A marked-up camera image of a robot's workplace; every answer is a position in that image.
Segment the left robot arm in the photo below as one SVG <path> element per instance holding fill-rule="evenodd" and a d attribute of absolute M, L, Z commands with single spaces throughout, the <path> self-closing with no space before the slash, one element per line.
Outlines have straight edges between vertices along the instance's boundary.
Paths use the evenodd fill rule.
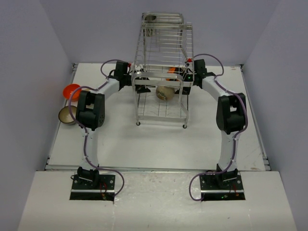
<path fill-rule="evenodd" d="M 89 189 L 100 183 L 97 143 L 98 129 L 105 120 L 105 101 L 125 86 L 131 86 L 131 64 L 117 60 L 114 71 L 106 77 L 106 82 L 96 89 L 83 87 L 77 103 L 76 120 L 84 132 L 83 163 L 77 175 Z"/>

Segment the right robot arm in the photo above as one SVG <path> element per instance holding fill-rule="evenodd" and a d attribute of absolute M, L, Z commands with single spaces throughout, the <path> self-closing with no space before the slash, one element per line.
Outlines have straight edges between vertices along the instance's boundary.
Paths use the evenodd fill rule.
<path fill-rule="evenodd" d="M 180 73 L 185 81 L 193 81 L 194 85 L 208 92 L 217 101 L 216 124 L 221 131 L 221 154 L 216 170 L 201 174 L 200 180 L 206 186 L 226 189 L 238 176 L 237 141 L 248 125 L 245 95 L 221 85 L 218 77 L 224 74 L 224 69 L 218 75 L 209 73 L 203 59 L 194 60 L 194 70 L 189 70 L 190 74 L 186 74 L 184 68 L 170 68 L 169 72 Z"/>

